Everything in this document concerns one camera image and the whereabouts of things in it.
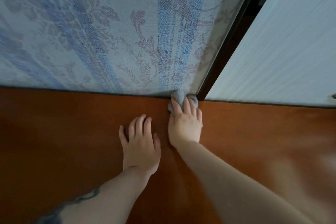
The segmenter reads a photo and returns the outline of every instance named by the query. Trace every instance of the patterned fabric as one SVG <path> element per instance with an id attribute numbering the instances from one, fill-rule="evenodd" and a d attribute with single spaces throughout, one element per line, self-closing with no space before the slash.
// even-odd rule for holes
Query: patterned fabric
<path id="1" fill-rule="evenodd" d="M 0 0 L 0 85 L 197 93 L 243 0 Z"/>

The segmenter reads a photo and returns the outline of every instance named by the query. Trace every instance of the cleaning rag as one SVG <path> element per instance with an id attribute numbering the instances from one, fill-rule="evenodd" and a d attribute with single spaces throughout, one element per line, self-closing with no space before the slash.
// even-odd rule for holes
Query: cleaning rag
<path id="1" fill-rule="evenodd" d="M 176 101 L 178 102 L 178 104 L 180 105 L 182 111 L 183 111 L 183 100 L 184 100 L 184 92 L 181 90 L 175 90 L 172 94 L 172 97 L 174 97 L 176 99 Z M 187 95 L 187 97 L 191 98 L 193 100 L 193 102 L 195 103 L 196 108 L 198 107 L 198 100 L 196 98 L 196 95 Z M 173 110 L 173 105 L 171 104 L 171 102 L 168 104 L 168 110 L 174 114 L 174 110 Z"/>

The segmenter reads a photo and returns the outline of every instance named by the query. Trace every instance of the brown wooden board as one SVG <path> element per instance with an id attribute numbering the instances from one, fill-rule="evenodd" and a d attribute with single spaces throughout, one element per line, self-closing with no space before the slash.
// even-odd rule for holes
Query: brown wooden board
<path id="1" fill-rule="evenodd" d="M 128 222 L 220 223 L 197 178 L 168 144 L 168 102 L 0 88 L 0 222 L 34 221 L 118 175 L 118 128 L 145 113 L 161 138 L 162 157 Z M 221 102 L 199 107 L 204 146 L 314 221 L 336 220 L 336 110 Z"/>

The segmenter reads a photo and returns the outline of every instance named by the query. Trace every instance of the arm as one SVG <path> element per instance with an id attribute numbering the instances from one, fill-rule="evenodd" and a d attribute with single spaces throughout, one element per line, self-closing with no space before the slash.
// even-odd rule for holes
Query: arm
<path id="1" fill-rule="evenodd" d="M 78 197 L 38 224 L 125 223 L 132 206 L 159 166 L 161 150 L 156 134 L 152 137 L 151 118 L 135 118 L 129 125 L 129 142 L 120 126 L 123 172 L 89 194 Z"/>
<path id="2" fill-rule="evenodd" d="M 184 112 L 172 99 L 170 143 L 201 181 L 221 219 L 237 223 L 312 223 L 269 189 L 239 172 L 199 144 L 202 113 L 185 98 Z"/>

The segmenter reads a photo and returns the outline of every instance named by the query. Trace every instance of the forearm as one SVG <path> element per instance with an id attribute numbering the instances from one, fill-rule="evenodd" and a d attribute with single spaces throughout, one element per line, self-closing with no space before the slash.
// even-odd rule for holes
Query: forearm
<path id="1" fill-rule="evenodd" d="M 147 181 L 136 168 L 131 167 L 103 184 L 92 195 L 65 204 L 60 211 L 47 219 L 42 218 L 38 223 L 125 223 Z"/>
<path id="2" fill-rule="evenodd" d="M 199 143 L 185 143 L 177 150 L 225 223 L 311 223 L 286 201 Z"/>

